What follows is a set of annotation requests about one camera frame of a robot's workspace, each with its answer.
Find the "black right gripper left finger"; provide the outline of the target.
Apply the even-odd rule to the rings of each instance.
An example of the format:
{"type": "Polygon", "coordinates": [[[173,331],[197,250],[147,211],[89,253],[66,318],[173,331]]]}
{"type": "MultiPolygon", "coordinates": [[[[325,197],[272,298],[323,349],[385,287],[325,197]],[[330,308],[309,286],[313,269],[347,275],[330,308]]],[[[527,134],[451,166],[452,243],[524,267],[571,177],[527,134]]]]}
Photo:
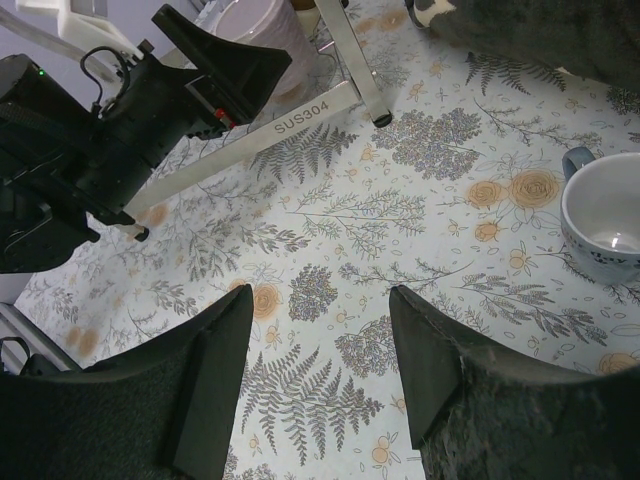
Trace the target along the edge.
{"type": "Polygon", "coordinates": [[[1,377],[5,479],[220,479],[253,320],[235,288],[124,353],[62,371],[32,355],[1,377]]]}

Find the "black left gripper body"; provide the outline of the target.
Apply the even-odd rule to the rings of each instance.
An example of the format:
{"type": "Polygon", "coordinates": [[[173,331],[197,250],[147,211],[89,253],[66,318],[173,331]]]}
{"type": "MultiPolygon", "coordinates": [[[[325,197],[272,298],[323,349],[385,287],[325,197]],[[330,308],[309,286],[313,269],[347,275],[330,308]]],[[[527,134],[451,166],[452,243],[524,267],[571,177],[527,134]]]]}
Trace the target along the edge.
{"type": "Polygon", "coordinates": [[[2,59],[2,224],[130,225],[126,204],[183,136],[216,138],[233,123],[203,97],[195,66],[147,53],[120,75],[113,103],[86,109],[27,55],[2,59]]]}

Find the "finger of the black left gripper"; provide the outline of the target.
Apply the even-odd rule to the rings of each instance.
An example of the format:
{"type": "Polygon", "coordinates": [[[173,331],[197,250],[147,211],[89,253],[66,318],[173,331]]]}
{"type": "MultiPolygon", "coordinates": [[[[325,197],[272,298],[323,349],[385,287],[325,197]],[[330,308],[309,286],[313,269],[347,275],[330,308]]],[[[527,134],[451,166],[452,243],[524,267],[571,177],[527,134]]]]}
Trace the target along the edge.
{"type": "Polygon", "coordinates": [[[204,76],[203,97],[237,125],[252,122],[292,63],[280,49],[216,37],[165,4],[152,22],[204,76]]]}

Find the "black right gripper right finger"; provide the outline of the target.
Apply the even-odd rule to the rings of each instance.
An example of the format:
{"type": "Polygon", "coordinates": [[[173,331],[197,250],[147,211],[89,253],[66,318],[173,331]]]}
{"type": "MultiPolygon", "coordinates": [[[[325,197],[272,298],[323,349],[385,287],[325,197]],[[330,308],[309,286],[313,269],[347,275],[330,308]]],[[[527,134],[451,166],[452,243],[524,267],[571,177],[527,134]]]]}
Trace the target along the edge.
{"type": "Polygon", "coordinates": [[[635,479],[639,371],[512,350],[404,286],[389,297],[412,447],[429,479],[635,479]]]}

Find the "pink ribbed ceramic mug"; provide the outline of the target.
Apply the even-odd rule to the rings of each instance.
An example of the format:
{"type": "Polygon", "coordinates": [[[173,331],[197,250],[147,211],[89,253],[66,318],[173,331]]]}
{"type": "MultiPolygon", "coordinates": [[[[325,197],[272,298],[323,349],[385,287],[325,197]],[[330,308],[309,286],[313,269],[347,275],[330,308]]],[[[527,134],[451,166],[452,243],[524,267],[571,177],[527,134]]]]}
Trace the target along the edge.
{"type": "Polygon", "coordinates": [[[309,90],[319,54],[290,1],[232,1],[214,23],[212,33],[224,40],[288,53],[292,62],[274,89],[272,101],[292,103],[309,90]]]}

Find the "steel two-tier dish rack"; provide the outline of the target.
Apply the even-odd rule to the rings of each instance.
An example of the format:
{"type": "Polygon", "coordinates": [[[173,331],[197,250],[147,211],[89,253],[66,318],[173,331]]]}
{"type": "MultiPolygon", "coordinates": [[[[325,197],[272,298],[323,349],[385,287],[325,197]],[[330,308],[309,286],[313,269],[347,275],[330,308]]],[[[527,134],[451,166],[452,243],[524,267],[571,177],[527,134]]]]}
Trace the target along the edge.
{"type": "MultiPolygon", "coordinates": [[[[384,104],[373,74],[356,41],[343,3],[322,1],[318,9],[331,34],[332,45],[342,55],[348,77],[312,100],[159,181],[153,181],[151,175],[126,205],[125,210],[132,217],[133,224],[111,226],[133,235],[138,240],[144,240],[148,231],[136,222],[135,217],[138,212],[357,103],[366,105],[376,126],[383,127],[391,121],[391,113],[384,104]]],[[[52,36],[32,30],[29,25],[19,21],[10,12],[3,12],[1,21],[6,28],[76,60],[82,72],[99,87],[104,87],[110,82],[115,83],[118,92],[122,81],[118,75],[113,54],[115,49],[103,46],[84,52],[79,47],[61,40],[58,33],[52,36]]],[[[93,104],[107,105],[115,95],[112,98],[98,96],[93,104]]]]}

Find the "blue textured square mug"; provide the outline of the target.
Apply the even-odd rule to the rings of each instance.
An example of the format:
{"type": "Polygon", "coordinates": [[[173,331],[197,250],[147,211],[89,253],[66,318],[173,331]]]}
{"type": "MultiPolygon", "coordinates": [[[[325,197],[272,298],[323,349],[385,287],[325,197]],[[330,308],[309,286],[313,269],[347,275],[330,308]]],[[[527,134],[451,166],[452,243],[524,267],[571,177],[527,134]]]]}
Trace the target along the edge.
{"type": "Polygon", "coordinates": [[[577,268],[603,285],[639,280],[639,155],[597,158],[585,147],[562,158],[561,230],[577,268]]]}

